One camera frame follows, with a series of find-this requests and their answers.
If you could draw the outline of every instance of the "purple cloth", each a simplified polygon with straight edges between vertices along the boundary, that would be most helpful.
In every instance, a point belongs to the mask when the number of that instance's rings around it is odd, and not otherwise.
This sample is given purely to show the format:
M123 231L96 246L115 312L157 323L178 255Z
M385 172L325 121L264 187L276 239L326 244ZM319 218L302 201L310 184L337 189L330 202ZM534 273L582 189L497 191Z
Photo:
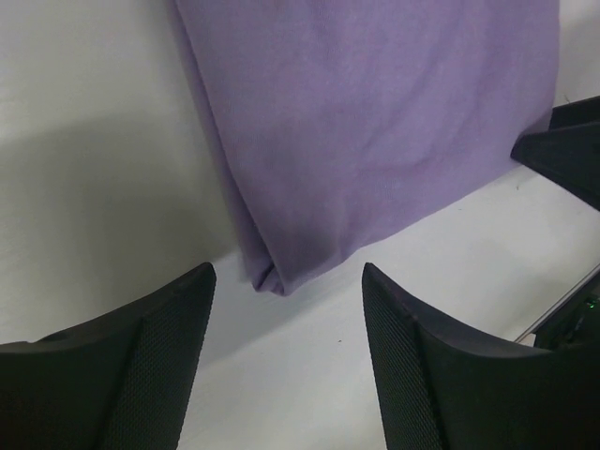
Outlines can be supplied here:
M506 173L554 98L558 0L176 4L258 290L291 293Z

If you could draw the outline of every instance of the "white table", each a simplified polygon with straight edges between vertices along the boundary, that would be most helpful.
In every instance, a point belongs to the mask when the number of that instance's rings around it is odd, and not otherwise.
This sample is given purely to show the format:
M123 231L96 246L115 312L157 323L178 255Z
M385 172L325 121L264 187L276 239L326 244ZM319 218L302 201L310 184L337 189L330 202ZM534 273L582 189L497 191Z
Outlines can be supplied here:
M520 168L291 297L256 294L165 16L161 0L0 6L0 342L41 338L215 261L181 448L384 449L366 261L508 339L600 263L600 215ZM600 51L587 42L600 41L600 4L565 1L562 20L557 101L598 95Z

